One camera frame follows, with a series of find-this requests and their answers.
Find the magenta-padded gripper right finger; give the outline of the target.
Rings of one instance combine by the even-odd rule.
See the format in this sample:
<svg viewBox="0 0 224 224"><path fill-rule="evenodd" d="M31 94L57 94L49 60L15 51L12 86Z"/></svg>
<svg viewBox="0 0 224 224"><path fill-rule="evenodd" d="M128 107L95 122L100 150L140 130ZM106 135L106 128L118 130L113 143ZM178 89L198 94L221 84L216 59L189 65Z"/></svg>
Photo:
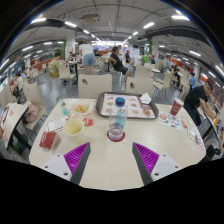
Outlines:
<svg viewBox="0 0 224 224"><path fill-rule="evenodd" d="M159 155L138 143L133 143L132 153L144 185L148 185L182 169L169 155Z"/></svg>

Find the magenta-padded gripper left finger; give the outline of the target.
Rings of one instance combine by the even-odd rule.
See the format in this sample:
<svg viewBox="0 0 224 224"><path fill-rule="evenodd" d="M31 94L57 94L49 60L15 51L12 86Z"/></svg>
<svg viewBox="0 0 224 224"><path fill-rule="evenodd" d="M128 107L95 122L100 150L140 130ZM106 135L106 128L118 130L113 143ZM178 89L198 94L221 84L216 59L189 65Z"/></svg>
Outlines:
<svg viewBox="0 0 224 224"><path fill-rule="evenodd" d="M66 154L56 154L42 169L79 185L90 152L90 143L87 142Z"/></svg>

